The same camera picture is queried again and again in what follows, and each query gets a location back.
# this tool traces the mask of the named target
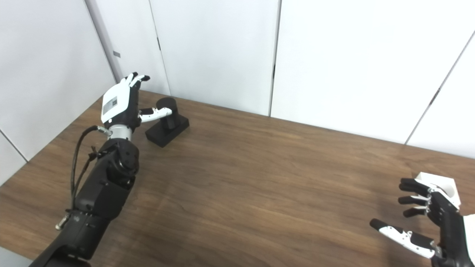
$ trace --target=robotic arm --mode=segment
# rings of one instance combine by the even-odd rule
[[[440,227],[440,242],[421,234],[404,231],[378,219],[370,225],[381,234],[398,242],[405,248],[431,259],[434,267],[473,267],[475,260],[475,214],[459,214],[458,195],[449,197],[442,183],[420,179],[402,178],[399,188],[414,192],[415,196],[400,197],[400,204],[416,204],[403,212],[404,217],[427,215]]]
[[[139,170],[139,150],[132,144],[132,133],[142,121],[172,114],[168,108],[139,110],[140,85],[150,77],[130,74],[103,96],[101,120],[104,127],[91,126],[81,135],[73,157],[71,174],[71,209],[56,225],[61,230],[56,239],[30,267],[90,267],[84,261],[93,256],[109,223],[117,218],[134,185]],[[75,182],[77,153],[82,139],[92,131],[108,136],[99,149],[89,154],[84,169]],[[81,190],[77,192],[89,162],[97,158]]]

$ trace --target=black mount base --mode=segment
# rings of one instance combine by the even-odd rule
[[[170,116],[160,119],[154,126],[145,131],[147,139],[158,145],[159,147],[165,147],[175,137],[190,126],[188,118],[178,113],[178,107],[175,99],[171,97],[164,97],[157,101],[157,108],[161,109],[167,107],[171,109],[172,114]]]

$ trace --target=white wall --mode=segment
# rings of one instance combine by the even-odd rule
[[[408,144],[475,158],[475,40],[471,40]]]
[[[0,266],[26,267],[32,260],[0,247]]]
[[[86,3],[117,81],[136,71],[151,77],[142,84],[142,90],[170,95],[149,2],[86,0]]]
[[[283,1],[271,115],[404,143],[475,29],[473,10],[473,1]]]
[[[26,161],[15,150],[13,145],[0,133],[0,186],[25,163]]]
[[[172,96],[267,115],[278,0],[151,0]]]
[[[0,40],[0,129],[29,160],[115,82],[83,1],[3,1]]]

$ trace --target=qr code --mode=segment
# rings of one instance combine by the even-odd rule
[[[115,96],[111,100],[109,100],[102,108],[102,115],[106,114],[109,110],[113,107],[117,106],[117,97]]]

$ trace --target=wooden table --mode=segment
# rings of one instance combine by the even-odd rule
[[[141,107],[161,95],[141,92]],[[383,237],[372,218],[433,238],[424,217],[404,219],[401,177],[453,177],[462,213],[475,213],[475,160],[177,99],[190,128],[165,148],[142,124],[133,135],[135,187],[90,261],[138,266],[430,266]],[[94,103],[0,188],[0,246],[35,258],[69,205],[74,146],[100,123]],[[90,145],[83,142],[78,166]]]

